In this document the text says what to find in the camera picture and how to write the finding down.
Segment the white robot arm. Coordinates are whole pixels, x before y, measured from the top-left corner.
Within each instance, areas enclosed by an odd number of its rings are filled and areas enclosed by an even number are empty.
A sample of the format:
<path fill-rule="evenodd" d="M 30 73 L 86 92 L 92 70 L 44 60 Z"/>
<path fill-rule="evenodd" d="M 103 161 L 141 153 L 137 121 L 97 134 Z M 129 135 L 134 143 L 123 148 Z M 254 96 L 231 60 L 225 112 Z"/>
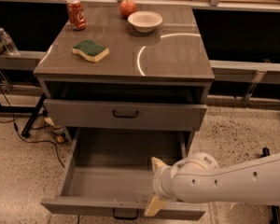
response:
<path fill-rule="evenodd" d="M 153 194 L 145 215 L 154 217 L 170 201 L 232 202 L 280 206 L 280 153 L 220 168 L 197 152 L 170 166 L 151 159 Z"/>

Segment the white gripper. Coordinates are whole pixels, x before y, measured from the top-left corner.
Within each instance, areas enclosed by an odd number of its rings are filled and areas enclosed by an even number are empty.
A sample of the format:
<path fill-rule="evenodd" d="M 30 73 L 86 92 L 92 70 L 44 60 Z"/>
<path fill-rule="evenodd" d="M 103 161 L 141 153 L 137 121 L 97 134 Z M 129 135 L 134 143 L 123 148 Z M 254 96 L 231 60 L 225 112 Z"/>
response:
<path fill-rule="evenodd" d="M 154 194 L 147 202 L 144 215 L 154 217 L 166 205 L 166 201 L 175 201 L 173 192 L 173 179 L 171 178 L 172 167 L 156 157 L 151 158 Z"/>

